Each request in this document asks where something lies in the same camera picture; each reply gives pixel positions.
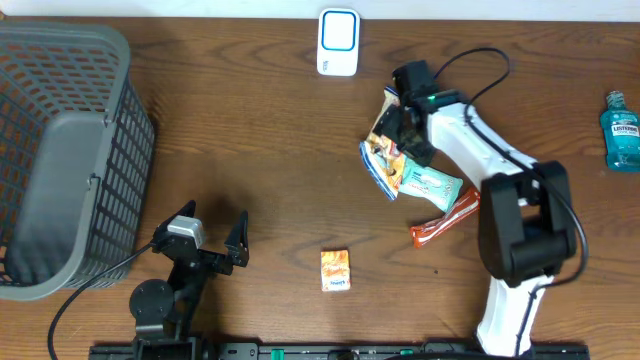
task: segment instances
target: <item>orange wrapper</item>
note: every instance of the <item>orange wrapper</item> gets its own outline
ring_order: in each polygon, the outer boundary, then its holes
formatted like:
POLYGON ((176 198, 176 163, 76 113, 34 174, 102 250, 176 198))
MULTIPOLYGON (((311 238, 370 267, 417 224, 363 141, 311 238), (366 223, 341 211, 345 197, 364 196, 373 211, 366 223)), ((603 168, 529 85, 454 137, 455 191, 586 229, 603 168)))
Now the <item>orange wrapper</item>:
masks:
POLYGON ((413 246, 419 248, 428 243, 431 239, 447 231, 462 219, 478 211, 479 208, 480 193, 476 188, 471 187, 453 204, 451 209, 443 217, 419 226, 413 226, 409 229, 409 233, 413 238, 413 246))
POLYGON ((349 252, 323 251, 320 253, 322 291, 344 291, 351 288, 349 252))

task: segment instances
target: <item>wire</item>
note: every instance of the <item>wire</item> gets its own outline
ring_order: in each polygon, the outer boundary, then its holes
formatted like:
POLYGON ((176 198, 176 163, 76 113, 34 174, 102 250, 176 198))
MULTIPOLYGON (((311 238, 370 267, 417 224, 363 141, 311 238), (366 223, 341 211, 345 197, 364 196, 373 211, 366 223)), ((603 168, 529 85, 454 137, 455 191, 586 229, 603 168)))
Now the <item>wire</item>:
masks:
POLYGON ((533 301, 537 298, 538 291, 540 291, 542 289, 547 289, 547 288, 566 285, 566 284, 574 282, 576 279, 578 279, 580 277, 580 275, 582 275, 584 270, 587 268, 587 261, 588 261, 588 258, 589 258, 589 245, 587 243, 587 236, 586 236, 586 234, 584 232, 582 224, 580 223, 580 220, 578 219, 578 216, 576 215, 575 211, 573 210, 573 208, 571 207, 571 205, 569 204, 567 199, 565 199, 564 196, 562 196, 562 194, 560 194, 560 192, 553 185, 551 185, 547 180, 545 180, 542 176, 540 176, 538 173, 533 171, 531 168, 529 168, 528 166, 526 166, 525 164, 521 163, 520 161, 515 159, 513 156, 511 156, 510 151, 501 148, 496 143, 491 141, 491 139, 489 139, 484 133, 482 133, 480 130, 478 130, 478 128, 473 123, 473 117, 471 115, 469 115, 469 108, 471 107, 471 105, 473 104, 474 101, 476 101, 480 96, 482 96, 487 91, 491 90, 496 85, 500 84, 504 79, 507 78, 507 76, 509 76, 509 74, 511 72, 511 61, 509 59, 509 56, 504 51, 502 51, 500 49, 497 49, 497 48, 493 48, 493 47, 479 47, 479 48, 467 50, 465 52, 462 52, 462 53, 454 56, 449 61, 444 63, 444 65, 442 65, 440 70, 438 70, 438 72, 434 75, 433 78, 436 79, 440 75, 440 73, 442 73, 442 71, 444 69, 446 69, 449 65, 451 65, 451 63, 453 63, 454 61, 458 60, 459 58, 461 58, 463 56, 466 56, 466 55, 469 55, 469 54, 477 53, 477 52, 494 52, 494 53, 497 53, 498 55, 500 55, 504 59, 506 65, 507 65, 507 69, 504 72, 504 74, 502 74, 502 76, 500 76, 500 78, 498 78, 498 80, 492 82, 487 87, 485 87, 484 89, 480 90, 477 94, 475 94, 471 98, 471 100, 469 100, 469 102, 464 107, 465 122, 467 123, 467 125, 469 125, 469 127, 482 140, 484 140, 494 150, 496 150, 496 152, 498 152, 498 154, 500 154, 500 156, 502 156, 503 158, 505 158, 508 161, 511 161, 517 167, 522 169, 523 172, 525 172, 532 179, 537 181, 542 188, 547 190, 547 192, 549 192, 560 203, 560 205, 565 209, 565 211, 567 212, 567 215, 569 215, 569 217, 571 218, 571 220, 573 221, 573 223, 575 225, 576 231, 578 232, 578 237, 580 238, 580 246, 582 248, 582 254, 580 256, 580 265, 578 266, 578 269, 576 270, 575 273, 573 273, 571 276, 569 276, 569 277, 567 277, 565 279, 558 280, 558 281, 550 283, 550 284, 538 285, 538 286, 534 287, 533 290, 531 291, 530 296, 529 296, 529 302, 527 303, 527 308, 525 310, 524 317, 522 319, 522 323, 520 324, 520 331, 518 332, 518 335, 516 336, 517 337, 517 342, 516 342, 515 356, 519 357, 520 342, 522 340, 522 335, 524 334, 524 331, 525 331, 525 328, 527 326, 527 323, 529 322, 529 316, 531 315, 531 309, 533 307, 533 301))
POLYGON ((459 353, 459 352, 429 352, 429 353, 417 353, 411 355, 396 355, 385 360, 512 360, 512 357, 504 357, 497 355, 488 355, 483 353, 459 353))
POLYGON ((119 268, 119 267, 127 264, 131 260, 137 258, 138 256, 140 256, 140 254, 142 254, 143 252, 149 250, 149 248, 151 246, 152 246, 151 243, 143 246, 142 248, 140 248, 140 250, 136 251, 135 253, 133 253, 128 258, 120 261, 119 263, 113 265, 112 267, 108 268, 107 270, 105 270, 105 271, 97 274, 96 276, 92 277, 91 279, 87 280, 87 282, 82 284, 82 286, 80 286, 78 288, 78 290, 76 290, 71 296, 69 296, 67 301, 65 301, 64 304, 62 304, 62 306, 60 307, 60 310, 58 310, 58 313, 53 318, 53 321, 51 321, 51 326, 49 326, 49 334, 47 335, 47 347, 49 348, 49 356, 51 356, 52 360, 58 360, 58 356, 56 356, 56 351, 55 351, 55 349, 53 347, 53 334, 56 331, 56 326, 58 325, 58 321, 60 321, 60 317, 65 312, 65 310, 67 310, 69 305, 71 305, 73 300, 75 300, 78 297, 78 295, 80 295, 83 291, 85 291, 87 288, 89 288, 91 286, 91 284, 96 282, 96 280, 104 277, 105 275, 107 275, 108 273, 112 272, 113 270, 116 270, 117 268, 119 268))

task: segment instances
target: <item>bottle label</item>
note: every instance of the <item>bottle label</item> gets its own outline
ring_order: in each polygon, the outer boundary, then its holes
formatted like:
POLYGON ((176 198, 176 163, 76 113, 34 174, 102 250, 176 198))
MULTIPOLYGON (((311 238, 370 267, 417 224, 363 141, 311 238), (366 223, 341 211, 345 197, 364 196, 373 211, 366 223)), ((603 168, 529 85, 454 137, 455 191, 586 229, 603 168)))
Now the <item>bottle label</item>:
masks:
POLYGON ((635 136, 640 137, 638 127, 635 125, 612 125, 613 136, 635 136))

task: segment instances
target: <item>white wall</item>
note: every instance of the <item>white wall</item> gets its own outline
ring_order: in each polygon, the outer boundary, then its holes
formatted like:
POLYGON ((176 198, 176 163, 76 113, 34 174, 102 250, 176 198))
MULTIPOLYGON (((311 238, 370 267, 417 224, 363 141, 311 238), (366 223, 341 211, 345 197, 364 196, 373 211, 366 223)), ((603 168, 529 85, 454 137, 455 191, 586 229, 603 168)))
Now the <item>white wall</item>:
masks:
POLYGON ((0 0, 7 15, 640 21, 640 0, 0 0))

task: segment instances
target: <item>gray plastic basket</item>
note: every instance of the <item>gray plastic basket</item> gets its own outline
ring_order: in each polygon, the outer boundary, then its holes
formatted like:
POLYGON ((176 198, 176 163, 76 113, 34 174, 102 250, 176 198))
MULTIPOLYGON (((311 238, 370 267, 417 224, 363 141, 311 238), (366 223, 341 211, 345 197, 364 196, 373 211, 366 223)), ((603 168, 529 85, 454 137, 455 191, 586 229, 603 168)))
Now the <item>gray plastic basket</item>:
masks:
POLYGON ((0 298, 78 287, 132 253, 155 136, 129 62, 108 27, 0 22, 0 298))

